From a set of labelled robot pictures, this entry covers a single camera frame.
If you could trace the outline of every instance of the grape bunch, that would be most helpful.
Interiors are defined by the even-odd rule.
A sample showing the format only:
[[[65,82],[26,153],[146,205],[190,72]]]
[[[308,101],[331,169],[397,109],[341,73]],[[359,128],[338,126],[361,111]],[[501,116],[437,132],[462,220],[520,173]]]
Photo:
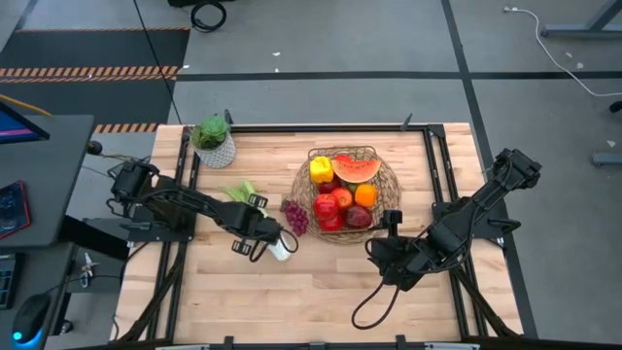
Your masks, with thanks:
[[[293,200],[285,200],[281,206],[281,211],[285,212],[285,217],[288,219],[288,223],[296,236],[300,237],[307,232],[307,227],[309,226],[307,212],[298,203]]]

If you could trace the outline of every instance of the white pot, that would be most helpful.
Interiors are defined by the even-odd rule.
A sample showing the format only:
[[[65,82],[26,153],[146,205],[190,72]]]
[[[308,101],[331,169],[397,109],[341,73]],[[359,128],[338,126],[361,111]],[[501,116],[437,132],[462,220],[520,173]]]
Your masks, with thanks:
[[[230,133],[226,134],[225,141],[218,148],[214,150],[199,150],[195,147],[194,151],[205,165],[217,169],[224,168],[233,163],[237,152]]]

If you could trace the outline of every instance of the fruit basket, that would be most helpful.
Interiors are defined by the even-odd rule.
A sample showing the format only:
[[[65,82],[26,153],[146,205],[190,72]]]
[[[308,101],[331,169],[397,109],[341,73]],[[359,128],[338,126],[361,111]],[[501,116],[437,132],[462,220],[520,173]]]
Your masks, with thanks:
[[[339,156],[348,156],[351,160],[378,160],[378,171],[364,183],[372,185],[376,189],[375,202],[367,207],[371,214],[371,227],[380,223],[382,213],[386,209],[398,209],[400,200],[399,182],[391,166],[381,159],[373,147],[370,146],[347,146],[317,148],[309,151],[308,160],[305,161],[296,174],[292,185],[290,200],[295,201],[309,214],[307,231],[314,236],[336,245],[351,245],[364,243],[372,236],[380,235],[382,230],[370,230],[369,227],[343,228],[340,230],[324,231],[320,228],[320,222],[314,215],[314,201],[320,195],[318,184],[309,175],[309,166],[316,157],[326,157],[331,160]],[[341,180],[342,187],[348,185]]]

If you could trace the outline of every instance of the woven basket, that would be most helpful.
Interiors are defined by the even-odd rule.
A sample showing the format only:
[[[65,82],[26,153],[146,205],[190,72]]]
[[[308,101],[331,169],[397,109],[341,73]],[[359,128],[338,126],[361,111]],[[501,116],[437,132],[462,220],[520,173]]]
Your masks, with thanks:
[[[318,220],[313,215],[313,201],[320,194],[316,184],[309,177],[309,162],[318,156],[334,159],[339,155],[348,155],[354,160],[378,159],[381,161],[380,170],[369,181],[377,190],[376,205],[371,208],[373,225],[380,222],[382,213],[386,209],[398,209],[400,190],[396,173],[387,162],[376,155],[376,150],[370,146],[347,146],[313,149],[309,151],[308,160],[302,164],[296,174],[290,199],[296,201],[310,214],[307,231],[314,236],[335,245],[352,245],[364,243],[368,238],[385,233],[384,230],[369,231],[364,229],[347,229],[341,231],[322,232]]]

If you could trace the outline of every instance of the yellow bell pepper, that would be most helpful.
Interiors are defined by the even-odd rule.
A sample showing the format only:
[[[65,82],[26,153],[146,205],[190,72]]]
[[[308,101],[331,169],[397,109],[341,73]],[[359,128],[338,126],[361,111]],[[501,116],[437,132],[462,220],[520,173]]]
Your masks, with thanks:
[[[332,163],[327,157],[315,157],[309,162],[309,175],[316,184],[332,181]]]

